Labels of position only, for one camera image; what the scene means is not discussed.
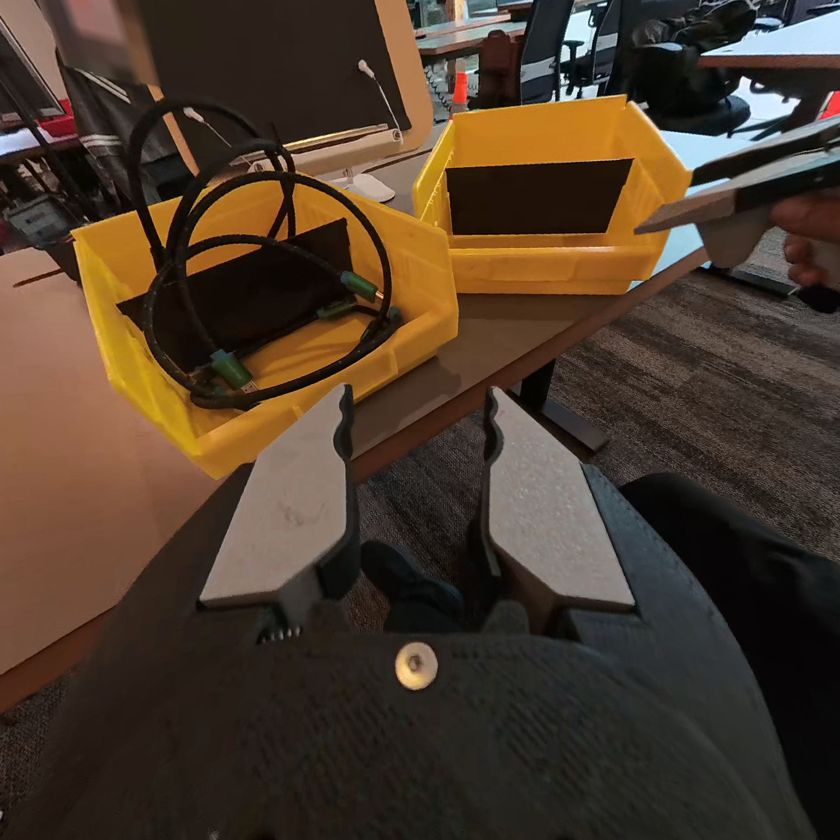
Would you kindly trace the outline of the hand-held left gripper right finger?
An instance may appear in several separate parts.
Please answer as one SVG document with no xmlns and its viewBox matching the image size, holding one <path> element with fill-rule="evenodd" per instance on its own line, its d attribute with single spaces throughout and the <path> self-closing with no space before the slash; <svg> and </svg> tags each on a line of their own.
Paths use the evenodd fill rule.
<svg viewBox="0 0 840 840">
<path fill-rule="evenodd" d="M 482 536 L 525 607 L 634 607 L 585 477 L 559 440 L 497 387 L 486 394 Z"/>
</svg>

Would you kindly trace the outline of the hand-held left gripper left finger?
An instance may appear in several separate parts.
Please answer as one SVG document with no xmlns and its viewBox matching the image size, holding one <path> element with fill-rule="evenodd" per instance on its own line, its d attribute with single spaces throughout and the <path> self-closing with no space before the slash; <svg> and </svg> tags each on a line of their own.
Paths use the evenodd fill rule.
<svg viewBox="0 0 840 840">
<path fill-rule="evenodd" d="M 313 607 L 360 573 L 354 397 L 337 385 L 256 459 L 198 602 Z"/>
</svg>

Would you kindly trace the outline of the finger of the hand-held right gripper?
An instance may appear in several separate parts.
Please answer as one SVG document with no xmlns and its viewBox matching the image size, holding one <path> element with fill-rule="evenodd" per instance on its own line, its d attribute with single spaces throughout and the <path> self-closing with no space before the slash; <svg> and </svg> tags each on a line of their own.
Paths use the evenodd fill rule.
<svg viewBox="0 0 840 840">
<path fill-rule="evenodd" d="M 661 206 L 634 233 L 694 225 L 713 264 L 740 266 L 771 228 L 773 205 L 838 185 L 838 164 L 767 164 Z"/>
<path fill-rule="evenodd" d="M 824 150 L 838 143 L 838 137 L 838 117 L 819 119 L 778 137 L 751 142 L 740 151 L 702 164 L 693 171 L 690 186 L 730 179 L 797 154 Z"/>
</svg>

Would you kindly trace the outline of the yellow plastic bin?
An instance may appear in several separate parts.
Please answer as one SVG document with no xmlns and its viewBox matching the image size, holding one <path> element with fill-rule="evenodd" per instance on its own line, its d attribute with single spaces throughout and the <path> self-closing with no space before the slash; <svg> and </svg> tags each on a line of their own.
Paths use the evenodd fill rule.
<svg viewBox="0 0 840 840">
<path fill-rule="evenodd" d="M 213 478 L 253 460 L 336 385 L 360 401 L 431 360 L 458 332 L 458 303 L 444 233 L 386 206 L 300 175 L 293 201 L 297 236 L 347 220 L 353 270 L 340 282 L 352 296 L 319 309 L 317 319 L 244 357 L 219 347 L 204 327 L 188 275 L 256 249 L 295 246 L 283 222 L 269 237 L 284 198 L 263 175 L 205 190 L 179 238 L 170 233 L 182 199 L 149 208 L 166 248 L 154 267 L 137 213 L 73 231 L 80 281 L 111 386 L 196 467 Z M 156 300 L 175 283 L 209 351 L 192 373 L 163 351 L 154 330 Z"/>
<path fill-rule="evenodd" d="M 605 234 L 453 234 L 449 167 L 633 159 Z M 442 231 L 459 294 L 622 295 L 698 248 L 673 232 L 636 235 L 684 197 L 690 166 L 625 96 L 462 112 L 446 124 L 413 185 L 415 217 Z"/>
</svg>

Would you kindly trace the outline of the person's right hand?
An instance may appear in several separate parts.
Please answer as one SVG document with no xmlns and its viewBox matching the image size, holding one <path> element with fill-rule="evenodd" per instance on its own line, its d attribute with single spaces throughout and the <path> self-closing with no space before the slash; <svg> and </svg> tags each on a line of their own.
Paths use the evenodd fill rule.
<svg viewBox="0 0 840 840">
<path fill-rule="evenodd" d="M 785 231 L 789 278 L 800 287 L 826 285 L 827 273 L 814 261 L 813 244 L 839 244 L 838 196 L 812 193 L 787 198 L 773 206 L 771 221 Z"/>
</svg>

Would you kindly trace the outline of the black table leg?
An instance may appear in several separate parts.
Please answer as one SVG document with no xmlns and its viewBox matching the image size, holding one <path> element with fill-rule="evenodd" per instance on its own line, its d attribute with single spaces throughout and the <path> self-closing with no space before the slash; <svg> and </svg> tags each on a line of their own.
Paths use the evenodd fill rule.
<svg viewBox="0 0 840 840">
<path fill-rule="evenodd" d="M 610 438 L 580 414 L 550 395 L 557 360 L 524 377 L 509 395 L 552 436 L 579 458 L 588 460 L 610 443 Z"/>
</svg>

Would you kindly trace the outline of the person's black shoe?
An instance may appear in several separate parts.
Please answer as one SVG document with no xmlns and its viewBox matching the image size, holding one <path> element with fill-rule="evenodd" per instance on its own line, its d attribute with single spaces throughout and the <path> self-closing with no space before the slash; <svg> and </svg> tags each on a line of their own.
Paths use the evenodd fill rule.
<svg viewBox="0 0 840 840">
<path fill-rule="evenodd" d="M 369 540 L 360 567 L 389 604 L 384 630 L 391 634 L 456 634 L 466 630 L 466 605 L 458 587 L 421 571 L 402 549 Z"/>
</svg>

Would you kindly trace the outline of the black cardboard sheet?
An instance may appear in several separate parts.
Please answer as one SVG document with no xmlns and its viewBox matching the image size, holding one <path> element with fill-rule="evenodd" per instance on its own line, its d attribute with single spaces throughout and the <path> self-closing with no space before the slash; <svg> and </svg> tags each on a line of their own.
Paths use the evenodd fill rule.
<svg viewBox="0 0 840 840">
<path fill-rule="evenodd" d="M 602 235 L 633 159 L 449 167 L 454 235 Z"/>
<path fill-rule="evenodd" d="M 270 246 L 188 275 L 197 314 L 217 345 L 244 359 L 310 324 L 319 309 L 350 299 L 340 282 L 343 271 L 353 270 L 347 225 L 341 218 L 290 238 L 323 266 Z M 183 371 L 208 363 L 207 346 L 170 280 L 156 300 L 154 330 L 163 351 Z"/>
</svg>

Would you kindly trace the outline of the person's black trouser leg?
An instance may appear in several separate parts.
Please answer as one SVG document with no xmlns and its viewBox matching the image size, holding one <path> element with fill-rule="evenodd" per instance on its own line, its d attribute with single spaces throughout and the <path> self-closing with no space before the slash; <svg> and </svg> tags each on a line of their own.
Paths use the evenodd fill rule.
<svg viewBox="0 0 840 840">
<path fill-rule="evenodd" d="M 677 474 L 621 492 L 726 620 L 817 836 L 839 838 L 838 564 Z"/>
</svg>

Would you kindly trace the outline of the black office chair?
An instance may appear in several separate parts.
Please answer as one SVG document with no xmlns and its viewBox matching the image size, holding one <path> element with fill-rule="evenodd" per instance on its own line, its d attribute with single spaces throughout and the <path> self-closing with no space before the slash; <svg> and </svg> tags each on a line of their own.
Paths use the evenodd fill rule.
<svg viewBox="0 0 840 840">
<path fill-rule="evenodd" d="M 554 101 L 561 89 L 561 54 L 573 1 L 534 1 L 519 60 L 520 104 Z"/>
</svg>

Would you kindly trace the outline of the white tethered pin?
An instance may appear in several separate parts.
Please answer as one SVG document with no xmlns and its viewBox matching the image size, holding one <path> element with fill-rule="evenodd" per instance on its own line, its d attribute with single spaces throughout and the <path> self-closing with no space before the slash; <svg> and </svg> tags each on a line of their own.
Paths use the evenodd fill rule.
<svg viewBox="0 0 840 840">
<path fill-rule="evenodd" d="M 392 107 L 391 102 L 390 102 L 389 98 L 387 97 L 387 95 L 385 93 L 385 90 L 384 90 L 382 84 L 380 83 L 378 77 L 375 75 L 375 72 L 373 71 L 373 69 L 370 67 L 370 65 L 367 63 L 367 61 L 365 59 L 360 59 L 358 61 L 358 70 L 359 70 L 359 72 L 361 72 L 362 74 L 367 76 L 369 79 L 371 79 L 373 81 L 374 85 L 376 86 L 378 92 L 380 93 L 381 99 L 384 102 L 385 108 L 387 110 L 388 118 L 389 118 L 387 120 L 385 126 L 389 131 L 391 131 L 393 141 L 395 143 L 397 143 L 398 145 L 402 146 L 403 143 L 404 143 L 402 129 L 400 127 L 398 119 L 396 118 L 394 108 Z"/>
<path fill-rule="evenodd" d="M 254 139 L 223 114 L 188 107 L 175 113 L 184 141 L 198 169 L 223 152 Z"/>
</svg>

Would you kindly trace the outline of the black board on white stand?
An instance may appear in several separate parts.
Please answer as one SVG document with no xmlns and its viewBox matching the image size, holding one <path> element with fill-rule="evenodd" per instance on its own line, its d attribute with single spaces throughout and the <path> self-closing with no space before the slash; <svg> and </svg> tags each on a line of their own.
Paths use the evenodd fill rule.
<svg viewBox="0 0 840 840">
<path fill-rule="evenodd" d="M 157 98 L 206 98 L 278 140 L 296 168 L 328 175 L 417 151 L 433 127 L 406 2 L 136 2 Z M 402 129 L 402 146 L 364 59 Z"/>
</svg>

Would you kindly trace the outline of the black striped jacket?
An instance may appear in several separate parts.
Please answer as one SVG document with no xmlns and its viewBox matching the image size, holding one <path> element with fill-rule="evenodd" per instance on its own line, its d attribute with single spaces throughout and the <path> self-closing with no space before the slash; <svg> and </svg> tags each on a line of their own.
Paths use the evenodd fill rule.
<svg viewBox="0 0 840 840">
<path fill-rule="evenodd" d="M 131 211 L 130 135 L 135 124 L 154 105 L 149 89 L 68 67 L 59 51 L 56 51 L 56 62 L 88 162 L 110 203 L 120 212 Z M 165 123 L 158 122 L 141 152 L 140 180 L 145 201 L 151 205 L 181 196 L 192 178 Z"/>
</svg>

